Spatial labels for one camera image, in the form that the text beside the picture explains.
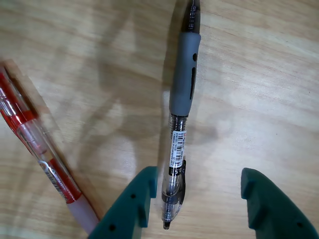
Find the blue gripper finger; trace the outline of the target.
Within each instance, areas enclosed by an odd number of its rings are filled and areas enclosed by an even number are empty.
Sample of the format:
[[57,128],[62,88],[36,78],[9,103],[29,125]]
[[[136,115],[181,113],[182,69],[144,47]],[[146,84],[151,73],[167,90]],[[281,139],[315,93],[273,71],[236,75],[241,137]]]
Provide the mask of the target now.
[[247,201],[248,227],[257,239],[317,239],[314,226],[293,201],[263,173],[244,168],[241,197]]
[[151,199],[157,196],[158,168],[144,168],[125,188],[90,239],[140,239],[148,226]]

